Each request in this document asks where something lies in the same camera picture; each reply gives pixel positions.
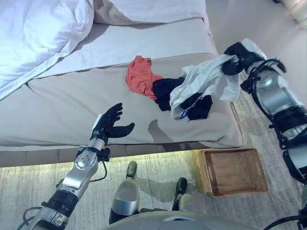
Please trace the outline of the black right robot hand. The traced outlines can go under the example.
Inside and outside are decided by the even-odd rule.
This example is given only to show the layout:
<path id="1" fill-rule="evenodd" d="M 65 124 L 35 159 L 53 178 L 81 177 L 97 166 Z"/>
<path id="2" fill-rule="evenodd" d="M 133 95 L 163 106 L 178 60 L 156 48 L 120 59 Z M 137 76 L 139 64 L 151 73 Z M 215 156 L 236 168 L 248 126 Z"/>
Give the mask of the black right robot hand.
<path id="1" fill-rule="evenodd" d="M 241 42 L 228 47 L 224 54 L 235 56 L 222 66 L 225 75 L 236 75 L 242 70 L 247 70 L 254 62 L 267 59 L 262 50 L 250 39 L 244 38 Z"/>

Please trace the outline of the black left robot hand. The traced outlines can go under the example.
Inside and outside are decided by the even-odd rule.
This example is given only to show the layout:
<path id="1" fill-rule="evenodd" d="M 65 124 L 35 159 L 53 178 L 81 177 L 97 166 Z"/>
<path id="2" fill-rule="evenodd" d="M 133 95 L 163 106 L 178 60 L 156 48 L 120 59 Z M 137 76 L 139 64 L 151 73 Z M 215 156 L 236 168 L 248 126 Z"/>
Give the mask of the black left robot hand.
<path id="1" fill-rule="evenodd" d="M 122 109 L 122 103 L 109 108 L 93 128 L 90 140 L 94 138 L 101 139 L 106 145 L 109 138 L 123 138 L 129 135 L 135 127 L 134 123 L 126 126 L 114 126 L 115 122 L 120 120 Z"/>

